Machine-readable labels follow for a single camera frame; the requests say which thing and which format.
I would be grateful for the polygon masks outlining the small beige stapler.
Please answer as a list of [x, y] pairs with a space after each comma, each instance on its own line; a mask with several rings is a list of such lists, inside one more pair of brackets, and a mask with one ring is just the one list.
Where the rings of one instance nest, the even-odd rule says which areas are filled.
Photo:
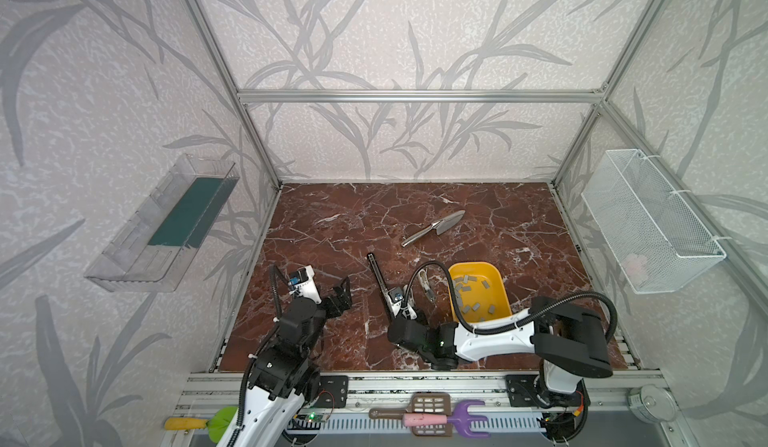
[[427, 300], [435, 304], [436, 303], [436, 295], [434, 290], [432, 289], [430, 283], [429, 283], [429, 277], [427, 273], [427, 269], [421, 269], [417, 274], [417, 279], [419, 281], [419, 284], [421, 285], [424, 295], [427, 298]]

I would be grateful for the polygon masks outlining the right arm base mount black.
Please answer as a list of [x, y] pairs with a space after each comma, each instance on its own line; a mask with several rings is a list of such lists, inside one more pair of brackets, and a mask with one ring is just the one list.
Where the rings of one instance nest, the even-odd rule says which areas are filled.
[[572, 394], [545, 391], [539, 386], [538, 374], [510, 374], [504, 377], [511, 407], [537, 407], [543, 410], [589, 407], [590, 398], [581, 379]]

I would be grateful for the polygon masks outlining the black stapler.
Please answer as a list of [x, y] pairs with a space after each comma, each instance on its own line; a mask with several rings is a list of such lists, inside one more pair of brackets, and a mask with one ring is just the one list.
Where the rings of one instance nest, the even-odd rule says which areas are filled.
[[393, 307], [392, 297], [390, 296], [390, 289], [387, 286], [387, 283], [384, 279], [383, 273], [379, 267], [377, 259], [372, 252], [368, 253], [366, 255], [366, 258], [369, 262], [369, 265], [374, 275], [374, 278], [376, 280], [376, 283], [381, 291], [381, 295], [382, 295], [382, 298], [384, 299], [384, 304], [387, 308], [389, 319], [393, 320], [397, 316], [397, 312]]

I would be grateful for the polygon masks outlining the yellow plastic tray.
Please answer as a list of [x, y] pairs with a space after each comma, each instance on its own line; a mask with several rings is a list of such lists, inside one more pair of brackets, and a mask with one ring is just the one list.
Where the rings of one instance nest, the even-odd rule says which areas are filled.
[[464, 320], [478, 323], [512, 315], [502, 277], [487, 262], [463, 262], [449, 268], [453, 292]]

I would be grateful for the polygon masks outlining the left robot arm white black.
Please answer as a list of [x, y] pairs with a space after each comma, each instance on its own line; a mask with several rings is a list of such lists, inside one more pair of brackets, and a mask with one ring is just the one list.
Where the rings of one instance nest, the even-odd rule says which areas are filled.
[[321, 393], [321, 374], [312, 359], [324, 326], [350, 310], [350, 279], [329, 297], [318, 295], [307, 268], [284, 278], [270, 272], [276, 317], [273, 327], [249, 355], [232, 419], [219, 446], [273, 446], [289, 421]]

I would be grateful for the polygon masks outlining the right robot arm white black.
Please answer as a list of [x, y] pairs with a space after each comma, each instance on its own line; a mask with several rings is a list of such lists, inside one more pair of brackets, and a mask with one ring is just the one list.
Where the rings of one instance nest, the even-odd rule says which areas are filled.
[[[434, 292], [429, 268], [439, 269], [449, 289], [452, 319], [431, 327], [415, 307], [414, 285], [427, 297]], [[540, 360], [532, 402], [541, 408], [585, 401], [584, 381], [613, 374], [609, 343], [618, 326], [615, 305], [605, 295], [581, 291], [560, 299], [539, 296], [528, 308], [512, 312], [498, 269], [487, 262], [450, 267], [427, 261], [402, 288], [386, 286], [372, 269], [390, 314], [389, 341], [417, 354], [435, 370], [504, 355], [533, 354]]]

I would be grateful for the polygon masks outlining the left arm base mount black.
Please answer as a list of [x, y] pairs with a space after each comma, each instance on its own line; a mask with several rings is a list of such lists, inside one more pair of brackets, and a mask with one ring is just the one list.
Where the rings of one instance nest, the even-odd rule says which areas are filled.
[[305, 406], [315, 409], [344, 408], [347, 404], [349, 381], [347, 375], [318, 376], [309, 384]]

